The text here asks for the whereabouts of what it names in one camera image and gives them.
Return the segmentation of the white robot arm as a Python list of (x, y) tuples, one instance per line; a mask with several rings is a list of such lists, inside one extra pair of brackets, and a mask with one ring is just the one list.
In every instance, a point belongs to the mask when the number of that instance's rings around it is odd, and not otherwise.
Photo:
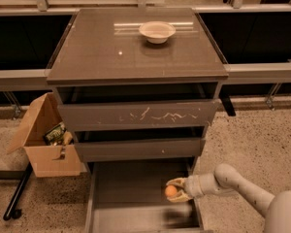
[(165, 188), (165, 195), (172, 203), (232, 192), (237, 192), (265, 219), (264, 233), (291, 233), (291, 190), (273, 195), (229, 164), (217, 165), (212, 173), (169, 180)]

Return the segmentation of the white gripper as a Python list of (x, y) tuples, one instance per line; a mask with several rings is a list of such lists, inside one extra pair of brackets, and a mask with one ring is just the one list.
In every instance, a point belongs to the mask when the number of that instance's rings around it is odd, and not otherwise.
[(166, 185), (184, 188), (180, 191), (168, 191), (167, 199), (172, 203), (182, 203), (192, 200), (192, 198), (200, 198), (204, 195), (198, 175), (189, 176), (188, 178), (175, 178), (166, 182)]

